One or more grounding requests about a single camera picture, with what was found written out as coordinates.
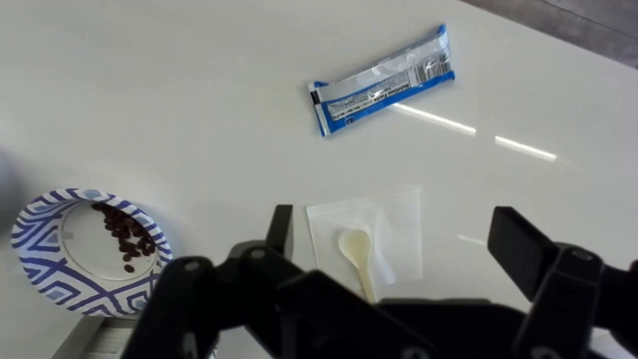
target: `barcode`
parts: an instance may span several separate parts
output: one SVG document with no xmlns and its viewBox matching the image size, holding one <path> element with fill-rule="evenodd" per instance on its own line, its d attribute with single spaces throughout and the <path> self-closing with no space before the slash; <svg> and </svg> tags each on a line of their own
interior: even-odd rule
<svg viewBox="0 0 638 359">
<path fill-rule="evenodd" d="M 425 81 L 429 81 L 450 71 L 452 71 L 450 56 L 447 51 L 445 51 L 419 64 L 415 70 L 415 74 L 417 76 L 417 82 L 422 84 Z"/>
</svg>

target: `white napkin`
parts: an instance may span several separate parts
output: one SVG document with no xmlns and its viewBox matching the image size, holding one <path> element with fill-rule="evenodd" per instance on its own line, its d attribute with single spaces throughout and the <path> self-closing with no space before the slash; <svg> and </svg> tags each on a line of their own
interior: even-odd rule
<svg viewBox="0 0 638 359">
<path fill-rule="evenodd" d="M 351 290 L 361 289 L 354 265 L 339 250 L 347 229 L 372 241 L 370 276 L 375 287 L 423 277 L 420 189 L 347 199 L 307 208 L 317 266 Z"/>
</svg>

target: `blue patterned paper plate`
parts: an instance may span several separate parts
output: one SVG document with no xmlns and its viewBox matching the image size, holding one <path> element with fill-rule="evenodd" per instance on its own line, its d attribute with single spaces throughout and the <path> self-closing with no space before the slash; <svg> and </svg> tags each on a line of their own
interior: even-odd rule
<svg viewBox="0 0 638 359">
<path fill-rule="evenodd" d="M 103 202 L 131 215 L 156 244 L 155 253 L 122 261 L 117 240 L 104 228 Z M 68 310 L 117 317 L 143 309 L 173 259 L 164 233 L 134 204 L 99 190 L 51 191 L 28 204 L 15 221 L 11 245 L 38 292 Z M 124 265 L 135 268 L 133 273 Z"/>
</svg>

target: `screw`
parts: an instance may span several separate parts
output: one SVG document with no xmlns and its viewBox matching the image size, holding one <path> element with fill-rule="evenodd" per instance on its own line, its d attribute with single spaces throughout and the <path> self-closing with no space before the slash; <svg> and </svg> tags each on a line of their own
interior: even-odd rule
<svg viewBox="0 0 638 359">
<path fill-rule="evenodd" d="M 581 249 L 574 249 L 572 251 L 572 255 L 574 257 L 582 259 L 583 261 L 590 261 L 590 260 L 594 259 L 593 255 L 591 255 L 590 253 L 585 252 L 584 250 L 581 250 Z"/>
<path fill-rule="evenodd" d="M 261 259 L 266 255 L 266 251 L 264 251 L 263 249 L 255 249 L 254 251 L 250 252 L 250 256 L 253 259 Z"/>
<path fill-rule="evenodd" d="M 562 359 L 554 349 L 546 346 L 532 348 L 530 356 L 532 359 Z"/>
<path fill-rule="evenodd" d="M 423 349 L 411 346 L 403 349 L 401 359 L 430 359 L 430 356 Z"/>
<path fill-rule="evenodd" d="M 199 268 L 199 262 L 197 261 L 190 261 L 186 264 L 184 264 L 184 269 L 187 271 L 194 271 L 197 268 Z"/>
</svg>

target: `spoon handle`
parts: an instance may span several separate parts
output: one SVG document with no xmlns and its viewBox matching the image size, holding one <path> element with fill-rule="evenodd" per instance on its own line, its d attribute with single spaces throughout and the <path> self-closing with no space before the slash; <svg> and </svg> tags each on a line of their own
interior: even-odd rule
<svg viewBox="0 0 638 359">
<path fill-rule="evenodd" d="M 370 279 L 370 271 L 368 270 L 368 266 L 362 267 L 363 268 L 359 269 L 359 277 L 361 278 L 363 291 L 366 294 L 368 302 L 376 303 L 375 287 L 372 285 L 372 280 Z"/>
</svg>

